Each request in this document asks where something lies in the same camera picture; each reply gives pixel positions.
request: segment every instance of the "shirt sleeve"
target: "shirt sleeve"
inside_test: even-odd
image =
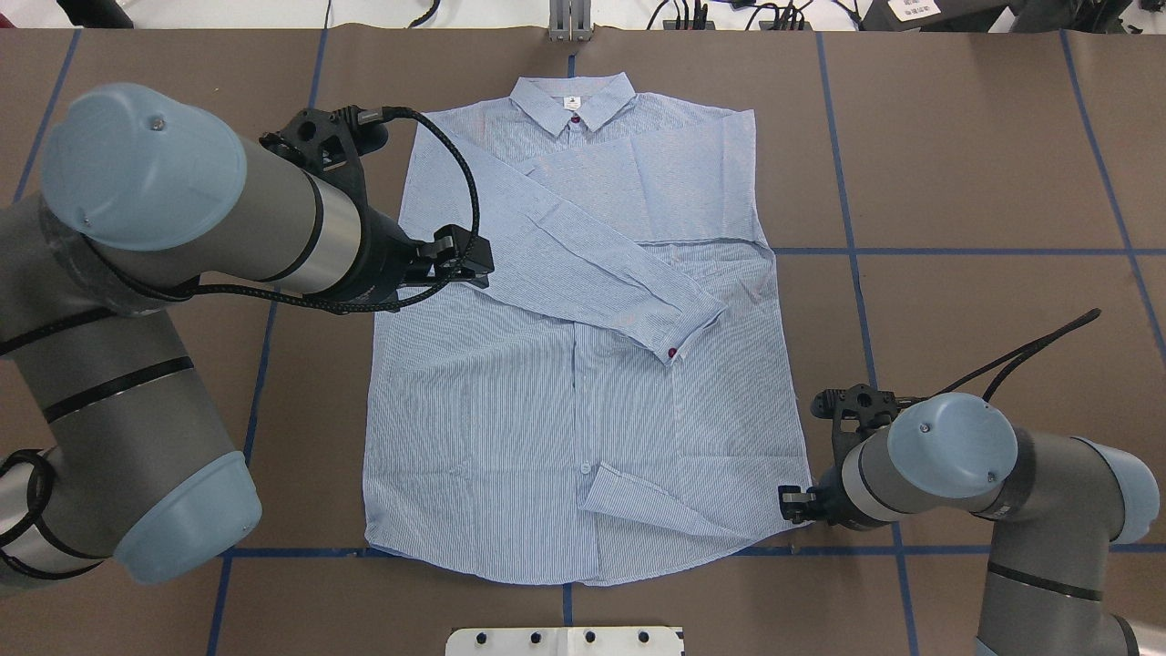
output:
[[[482,148],[452,136],[478,188],[480,233],[494,273],[482,289],[522,309],[626,336],[660,362],[687,353],[725,304],[578,205]],[[417,129],[401,202],[415,237],[470,225],[461,169],[444,146]]]

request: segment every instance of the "white floor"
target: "white floor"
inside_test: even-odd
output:
[[[848,5],[855,0],[840,0]],[[119,0],[140,28],[316,28],[324,23],[328,0]],[[333,0],[329,26],[359,22],[377,27],[406,27],[429,7],[430,0]],[[859,0],[865,13],[871,0]],[[591,20],[623,29],[644,29],[658,0],[592,0]],[[1133,0],[1123,14],[1126,24],[1149,34],[1166,34],[1166,14],[1151,14]],[[0,0],[3,13],[17,27],[70,27],[54,0]],[[712,2],[709,20],[717,29],[743,29],[752,9],[733,10]],[[852,30],[850,17],[833,0],[813,0],[805,9],[816,30]],[[766,20],[771,12],[758,19]],[[667,6],[656,19],[675,17]],[[546,26],[549,0],[442,0],[427,28]],[[1007,29],[1002,21],[997,29]]]

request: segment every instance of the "black cable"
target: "black cable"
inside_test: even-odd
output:
[[[757,14],[761,13],[761,9],[773,9],[773,22],[778,22],[778,15],[781,12],[781,7],[778,7],[773,2],[763,2],[761,5],[758,5],[756,9],[753,9],[753,15],[749,16],[749,22],[745,23],[746,31],[749,30],[749,28],[753,27],[753,20],[757,19]]]
[[[1013,359],[1019,360],[1020,362],[1016,362],[1016,360],[1013,360],[1012,364],[1009,364],[1009,367],[1006,367],[1005,369],[1000,371],[1000,374],[997,375],[997,379],[999,379],[999,382],[1004,382],[1004,378],[1007,378],[1007,374],[1011,374],[1012,372],[1014,372],[1016,368],[1019,367],[1020,365],[1023,365],[1025,360],[1028,360],[1033,355],[1040,353],[1040,351],[1044,350],[1045,347],[1047,347],[1048,345],[1055,343],[1056,340],[1063,338],[1065,336],[1072,333],[1073,331],[1076,331],[1077,327],[1081,327],[1082,325],[1084,325],[1084,324],[1094,320],[1098,316],[1101,316],[1101,309],[1095,306],[1095,308],[1090,309],[1089,311],[1082,313],[1081,316],[1074,318],[1073,320],[1066,323],[1065,325],[1058,327],[1056,331],[1053,331],[1052,333],[1045,336],[1044,338],[1038,338],[1038,339],[1028,343],[1027,345],[1024,345],[1023,347],[1019,347],[1017,350],[1013,350],[1013,351],[1011,351],[1011,352],[1002,355],[1000,358],[993,360],[992,362],[989,362],[988,365],[981,367],[979,369],[972,372],[971,374],[968,374],[967,376],[963,376],[958,381],[956,381],[956,382],[951,383],[950,386],[943,388],[942,390],[935,393],[935,395],[933,395],[933,396],[939,396],[939,395],[942,395],[942,394],[947,394],[947,393],[954,392],[954,390],[958,389],[960,387],[962,387],[964,383],[967,383],[969,381],[972,381],[975,379],[978,379],[979,376],[986,374],[988,372],[991,372],[992,369],[996,369],[997,367],[999,367],[1000,365],[1004,365],[1005,362],[1009,362],[1010,360],[1013,360]],[[999,383],[997,383],[996,381],[992,381],[992,383],[993,383],[992,386],[989,386],[989,389],[990,389],[991,393],[995,394],[996,393],[996,388],[999,387]]]
[[[428,298],[429,296],[433,296],[434,294],[440,291],[443,287],[445,287],[445,284],[450,283],[454,280],[454,276],[456,276],[458,271],[462,269],[462,264],[465,263],[465,258],[469,256],[470,251],[473,249],[473,246],[478,241],[478,227],[482,218],[482,212],[480,207],[478,206],[478,186],[473,182],[473,174],[470,172],[470,164],[465,162],[465,157],[462,156],[461,150],[457,149],[457,146],[454,144],[454,141],[451,141],[450,137],[447,136],[445,133],[442,132],[440,127],[434,125],[434,122],[429,120],[421,112],[412,110],[409,107],[381,107],[381,113],[384,117],[386,117],[386,122],[395,118],[410,118],[421,124],[422,126],[424,126],[426,129],[431,132],[433,135],[436,136],[438,141],[441,141],[442,146],[444,146],[445,149],[449,150],[451,155],[454,155],[454,158],[457,161],[458,168],[462,169],[462,174],[465,176],[465,184],[470,191],[470,217],[471,217],[470,237],[465,241],[465,248],[462,251],[462,254],[459,254],[457,259],[455,259],[454,262],[449,266],[449,269],[441,277],[434,281],[434,283],[430,284],[426,290],[421,291],[420,294],[409,296],[407,298],[386,301],[380,303],[347,303],[347,302],[325,301],[321,298],[305,298],[302,296],[292,296],[288,294],[273,291],[260,287],[247,287],[245,284],[195,284],[185,288],[180,287],[176,289],[162,290],[162,292],[173,296],[181,296],[182,294],[185,294],[185,297],[204,295],[204,294],[238,294],[243,296],[266,298],[297,306],[323,309],[325,311],[331,311],[333,313],[347,313],[352,311],[356,312],[395,311],[403,306],[419,303]]]
[[[983,398],[985,403],[992,401],[992,396],[996,395],[996,390],[999,389],[999,387],[1000,387],[1002,383],[1004,383],[1004,380],[1007,379],[1010,374],[1012,374],[1013,372],[1016,372],[1018,367],[1020,367],[1021,365],[1024,365],[1026,360],[1028,360],[1030,358],[1037,355],[1045,347],[1041,347],[1039,350],[1033,350],[1033,351],[1030,351],[1030,352],[1025,352],[1025,353],[1016,357],[1016,359],[1013,359],[1012,362],[1005,365],[1004,369],[1000,369],[1000,372],[996,375],[996,378],[992,379],[992,382],[988,385],[988,389],[984,390],[984,394],[982,395],[981,398]]]
[[[667,5],[667,3],[668,3],[668,0],[660,0],[660,3],[656,5],[656,9],[654,12],[652,12],[652,17],[648,19],[648,27],[646,27],[644,29],[652,29],[652,23],[655,22],[655,17],[660,15],[660,10],[663,9],[665,5]]]
[[[27,531],[49,506],[49,498],[52,496],[52,482],[56,471],[52,465],[41,456],[35,449],[24,449],[14,452],[0,464],[0,477],[3,477],[16,465],[24,464],[33,467],[28,479],[28,510],[10,529],[0,534],[0,549],[19,538]]]
[[[845,12],[848,16],[850,16],[850,20],[855,23],[856,28],[858,28],[859,30],[863,28],[863,16],[862,14],[858,13],[858,0],[855,0],[854,9],[845,6],[842,2],[842,0],[830,0],[830,2],[834,2],[835,5],[842,7],[842,10]]]
[[[787,3],[785,8],[781,9],[781,15],[778,16],[775,21],[773,21],[773,24],[770,26],[770,29],[771,30],[786,29],[786,24],[788,24],[793,20],[794,20],[794,3],[793,0],[791,0],[789,3]]]
[[[110,267],[110,270],[112,270],[118,276],[118,278],[121,280],[121,282],[125,283],[131,289],[138,291],[143,296],[167,302],[183,302],[190,299],[194,296],[199,296],[205,294],[237,294],[240,296],[264,298],[296,306],[322,309],[324,311],[330,311],[332,313],[349,313],[353,311],[356,312],[395,311],[403,306],[419,303],[428,298],[429,296],[433,296],[434,294],[440,291],[443,287],[445,287],[445,284],[449,284],[454,280],[454,276],[456,276],[459,273],[462,266],[465,263],[466,256],[469,256],[470,252],[473,249],[473,246],[478,241],[478,228],[482,220],[482,211],[478,204],[478,186],[473,181],[473,174],[470,171],[470,164],[465,162],[465,157],[462,156],[461,150],[458,150],[457,146],[454,144],[454,141],[451,141],[450,137],[447,136],[445,133],[442,132],[441,128],[437,127],[424,114],[422,114],[416,110],[412,110],[409,107],[381,107],[381,115],[385,117],[385,122],[388,122],[398,118],[409,118],[424,126],[426,129],[433,133],[433,135],[436,136],[438,141],[441,141],[442,146],[444,146],[445,149],[449,150],[451,155],[454,155],[454,158],[457,161],[458,168],[462,169],[462,174],[465,176],[465,185],[470,191],[470,237],[465,241],[465,248],[462,251],[462,254],[459,254],[457,259],[455,259],[452,263],[449,264],[448,270],[441,277],[435,280],[434,283],[430,284],[423,291],[409,296],[407,298],[401,298],[395,301],[386,301],[380,303],[347,303],[347,302],[328,301],[323,298],[307,298],[303,296],[293,296],[289,294],[283,294],[271,289],[264,289],[260,287],[248,287],[246,284],[199,284],[197,277],[177,287],[170,289],[162,289],[152,287],[139,280],[134,280],[126,273],[118,269],[118,267],[113,266],[113,263],[110,261],[105,261],[105,263]],[[100,253],[98,253],[96,249],[93,252],[98,256],[101,256]],[[111,316],[117,316],[117,313],[107,308],[94,308],[79,313],[75,313],[72,316],[66,316],[64,318],[61,318],[52,323],[48,323],[45,325],[41,325],[40,327],[35,327],[35,330],[17,336],[12,340],[0,343],[0,357],[14,352],[19,348],[26,347],[33,343],[36,343],[37,340],[43,340],[44,338],[48,338],[50,336],[55,336],[63,331],[68,331],[70,330],[70,327],[77,327],[78,325],[84,325],[86,323],[92,323],[93,320],[108,318]]]
[[[111,316],[117,316],[117,313],[111,309],[98,306],[86,311],[82,311],[79,313],[66,316],[64,318],[59,318],[57,320],[54,320],[52,323],[48,323],[45,325],[41,325],[40,327],[35,327],[35,330],[29,331],[28,333],[16,336],[15,338],[8,340],[7,343],[0,343],[0,357],[8,355],[9,353],[19,348],[27,347],[28,345],[31,345],[33,343],[36,343],[38,340],[43,340],[44,338],[48,338],[50,336],[56,336],[57,333],[68,331],[70,330],[70,327],[77,327],[79,325],[92,323],[94,320],[100,320],[101,318],[108,318]]]
[[[414,27],[417,27],[420,24],[424,24],[426,21],[428,21],[429,19],[434,17],[434,14],[437,13],[437,7],[440,7],[440,6],[441,6],[441,0],[434,0],[434,3],[429,6],[429,9],[427,9],[426,13],[423,13],[420,16],[417,16],[416,19],[414,19],[414,21],[409,23],[409,27],[414,28]]]

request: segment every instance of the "striped shirt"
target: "striped shirt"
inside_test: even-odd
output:
[[[624,75],[429,114],[478,184],[490,287],[377,316],[373,546],[515,584],[676,572],[791,528],[810,482],[757,218],[751,111]],[[401,225],[469,224],[419,129]]]

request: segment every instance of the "metal bracket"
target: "metal bracket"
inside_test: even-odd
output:
[[[679,627],[458,629],[445,656],[683,656]]]
[[[550,0],[550,40],[590,41],[591,0]]]

